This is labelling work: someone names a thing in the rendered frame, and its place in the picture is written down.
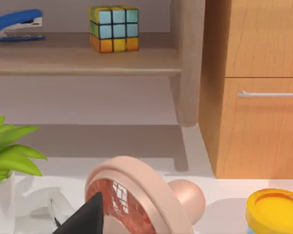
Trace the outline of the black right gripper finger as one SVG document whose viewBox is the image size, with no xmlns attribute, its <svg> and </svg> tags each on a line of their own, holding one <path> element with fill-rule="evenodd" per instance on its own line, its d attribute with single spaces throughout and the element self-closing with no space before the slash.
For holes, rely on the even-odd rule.
<svg viewBox="0 0 293 234">
<path fill-rule="evenodd" d="M 103 229 L 103 196 L 97 192 L 52 234 L 103 234 Z"/>
</svg>

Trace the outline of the green potted plant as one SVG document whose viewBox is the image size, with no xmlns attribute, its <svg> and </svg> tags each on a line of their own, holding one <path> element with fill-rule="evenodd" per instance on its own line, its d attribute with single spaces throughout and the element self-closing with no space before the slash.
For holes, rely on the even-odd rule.
<svg viewBox="0 0 293 234">
<path fill-rule="evenodd" d="M 13 234 L 15 229 L 14 172 L 42 176 L 31 159 L 46 160 L 40 151 L 15 142 L 39 129 L 38 126 L 5 124 L 0 116 L 0 234 Z"/>
</svg>

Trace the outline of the pale wooden open shelf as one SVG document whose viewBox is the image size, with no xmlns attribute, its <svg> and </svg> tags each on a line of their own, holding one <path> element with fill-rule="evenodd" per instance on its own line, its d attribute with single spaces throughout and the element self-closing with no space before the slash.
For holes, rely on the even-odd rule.
<svg viewBox="0 0 293 234">
<path fill-rule="evenodd" d="M 0 76 L 168 76 L 178 123 L 198 122 L 205 0 L 172 0 L 170 32 L 142 33 L 136 52 L 100 54 L 87 33 L 0 43 Z"/>
</svg>

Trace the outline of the yellow lidded tub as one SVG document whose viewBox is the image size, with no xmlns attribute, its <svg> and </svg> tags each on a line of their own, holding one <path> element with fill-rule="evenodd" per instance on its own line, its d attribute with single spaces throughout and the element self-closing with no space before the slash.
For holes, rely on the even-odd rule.
<svg viewBox="0 0 293 234">
<path fill-rule="evenodd" d="M 247 234 L 293 234 L 293 192 L 263 189 L 246 201 Z"/>
</svg>

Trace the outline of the coloured puzzle cube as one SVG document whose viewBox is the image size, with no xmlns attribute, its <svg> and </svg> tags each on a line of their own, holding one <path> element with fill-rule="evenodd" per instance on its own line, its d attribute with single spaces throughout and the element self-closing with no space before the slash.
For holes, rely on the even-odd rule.
<svg viewBox="0 0 293 234">
<path fill-rule="evenodd" d="M 100 53 L 139 50 L 139 10 L 128 5 L 88 8 L 90 44 Z"/>
</svg>

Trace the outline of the wooden drawer front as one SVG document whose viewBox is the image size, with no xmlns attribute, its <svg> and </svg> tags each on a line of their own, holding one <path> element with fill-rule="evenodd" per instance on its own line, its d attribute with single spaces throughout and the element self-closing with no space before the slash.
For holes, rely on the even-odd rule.
<svg viewBox="0 0 293 234">
<path fill-rule="evenodd" d="M 293 93 L 293 78 L 225 81 L 215 175 L 218 178 L 293 178 L 293 97 L 237 97 Z"/>
</svg>

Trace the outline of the wooden cupboard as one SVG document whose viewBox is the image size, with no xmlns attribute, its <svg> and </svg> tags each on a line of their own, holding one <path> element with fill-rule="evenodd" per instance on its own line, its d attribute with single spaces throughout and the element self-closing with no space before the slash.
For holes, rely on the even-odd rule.
<svg viewBox="0 0 293 234">
<path fill-rule="evenodd" d="M 293 0 L 206 0 L 198 122 L 216 178 L 293 179 Z"/>
</svg>

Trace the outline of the blue stapler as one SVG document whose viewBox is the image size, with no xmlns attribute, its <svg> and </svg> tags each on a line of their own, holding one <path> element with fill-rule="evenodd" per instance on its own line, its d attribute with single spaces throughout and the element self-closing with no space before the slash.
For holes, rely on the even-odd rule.
<svg viewBox="0 0 293 234">
<path fill-rule="evenodd" d="M 27 9 L 0 16 L 0 42 L 33 41 L 45 39 L 42 35 L 8 34 L 19 29 L 42 27 L 42 10 Z"/>
</svg>

